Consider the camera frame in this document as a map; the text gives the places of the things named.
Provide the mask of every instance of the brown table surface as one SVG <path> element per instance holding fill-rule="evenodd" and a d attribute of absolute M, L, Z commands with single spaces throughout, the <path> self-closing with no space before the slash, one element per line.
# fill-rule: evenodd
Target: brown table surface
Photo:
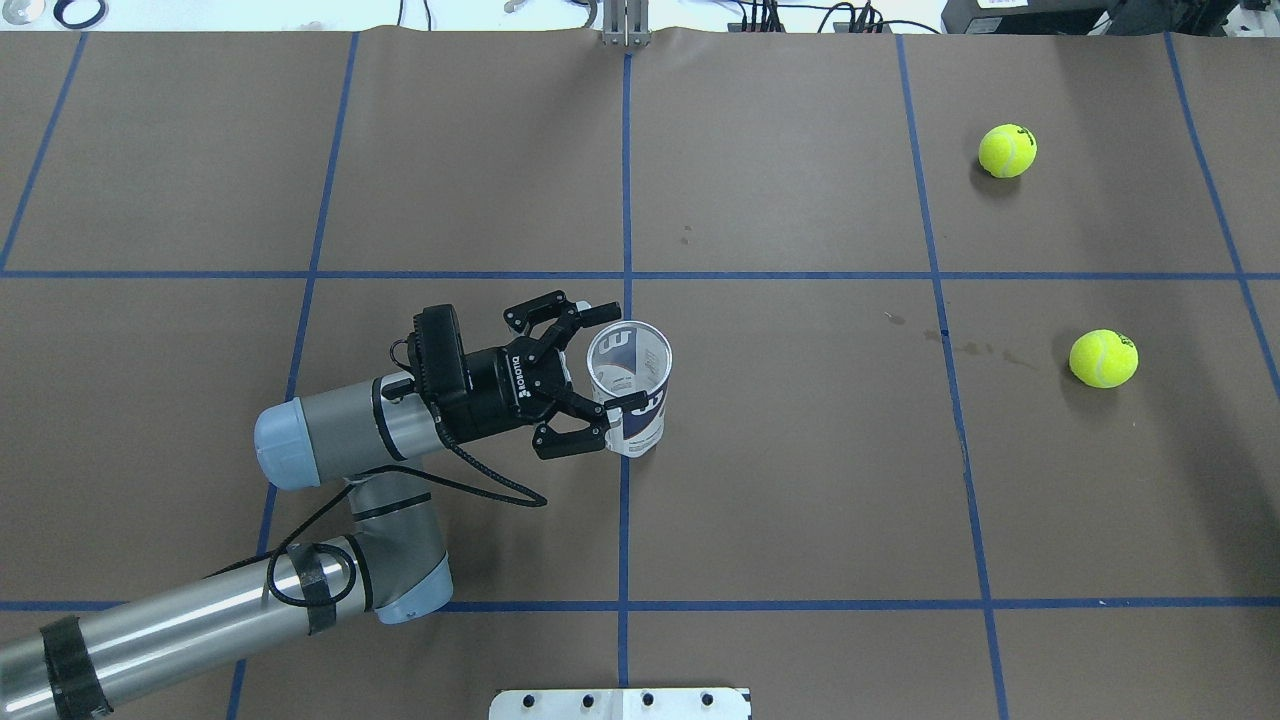
<path fill-rule="evenodd" d="M 654 451 L 477 442 L 550 505 L 436 493 L 445 611 L 118 716 L 620 684 L 749 687 L 756 717 L 1275 715 L 1280 44 L 596 38 L 0 36 L 0 637 L 278 541 L 332 488 L 264 512 L 262 409 L 389 372 L 425 305 L 480 348 L 563 288 L 671 338 Z M 1012 181 L 974 164 L 1004 122 L 1041 149 Z M 1115 391 L 1064 370 L 1098 327 L 1142 351 Z"/>

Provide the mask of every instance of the robotic arm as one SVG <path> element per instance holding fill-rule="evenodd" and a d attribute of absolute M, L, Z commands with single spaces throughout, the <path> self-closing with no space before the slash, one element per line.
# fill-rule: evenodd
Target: robotic arm
<path fill-rule="evenodd" d="M 189 585 L 0 646 L 0 720 L 87 720 L 163 687 L 339 620 L 374 611 L 397 624 L 438 610 L 453 594 L 448 553 L 428 480 L 520 505 L 545 503 L 458 447 L 535 425 L 541 459 L 604 448 L 607 411 L 645 406 L 637 392 L 596 404 L 572 388 L 564 348 L 585 327 L 621 318 L 552 292 L 503 313 L 516 334 L 503 347 L 465 352 L 452 305 L 426 307 L 392 346 L 401 372 L 268 409 L 253 438 L 259 464 L 280 489 L 342 479 L 355 532 L 291 544 Z M 552 323 L 539 336 L 532 331 Z M 406 345 L 408 363 L 394 359 Z M 586 421 L 558 433 L 557 414 Z M 448 448 L 529 501 L 434 478 L 399 462 Z"/>

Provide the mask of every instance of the metal tube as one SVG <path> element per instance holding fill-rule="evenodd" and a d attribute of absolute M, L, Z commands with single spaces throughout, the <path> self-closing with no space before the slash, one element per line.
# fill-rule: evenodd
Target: metal tube
<path fill-rule="evenodd" d="M 346 538 L 328 541 L 357 557 Z M 347 584 L 340 562 L 321 553 L 330 594 Z M 357 573 L 365 573 L 356 566 Z M 102 692 L 113 706 L 186 680 L 218 665 L 307 634 L 307 610 L 275 600 L 265 587 L 266 561 L 140 600 L 81 620 L 81 632 Z M 275 583 L 302 597 L 288 556 L 275 566 Z M 338 603 L 338 620 L 365 610 L 365 585 L 356 578 Z M 58 720 L 41 635 L 0 647 L 0 720 Z"/>

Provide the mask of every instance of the cup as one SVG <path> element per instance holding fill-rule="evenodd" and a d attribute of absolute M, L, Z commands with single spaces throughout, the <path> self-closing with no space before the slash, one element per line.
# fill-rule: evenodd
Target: cup
<path fill-rule="evenodd" d="M 667 379 L 671 343 L 658 328 L 639 320 L 621 320 L 604 328 L 586 350 L 591 397 L 607 402 L 634 392 L 649 396 L 640 410 L 612 409 L 604 445 L 627 457 L 640 457 L 662 439 L 667 415 Z"/>

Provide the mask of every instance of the tennis ball logo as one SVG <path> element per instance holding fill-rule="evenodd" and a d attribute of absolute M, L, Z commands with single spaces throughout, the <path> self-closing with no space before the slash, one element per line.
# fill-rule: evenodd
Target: tennis ball logo
<path fill-rule="evenodd" d="M 1036 160 L 1036 136 L 1023 126 L 992 128 L 978 146 L 978 163 L 997 178 L 1014 178 Z"/>
<path fill-rule="evenodd" d="M 1082 383 L 1112 388 L 1138 370 L 1138 346 L 1115 331 L 1088 332 L 1071 346 L 1069 365 Z"/>

